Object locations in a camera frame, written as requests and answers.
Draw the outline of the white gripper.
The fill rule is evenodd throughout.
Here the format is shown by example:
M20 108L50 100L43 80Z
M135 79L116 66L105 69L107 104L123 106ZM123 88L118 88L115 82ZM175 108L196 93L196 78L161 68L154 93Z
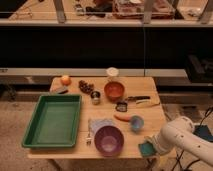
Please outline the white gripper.
M152 137L145 137L145 142L144 142L144 153L146 156L153 156L158 153L157 147L154 143L154 139Z

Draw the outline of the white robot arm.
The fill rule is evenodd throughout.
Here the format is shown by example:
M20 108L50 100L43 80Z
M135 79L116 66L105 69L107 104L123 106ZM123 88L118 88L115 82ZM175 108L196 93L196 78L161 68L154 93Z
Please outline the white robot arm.
M181 148L213 167L213 143L193 134L195 124L188 117L181 116L167 122L158 133L145 140L151 143L159 155L166 155L174 147Z

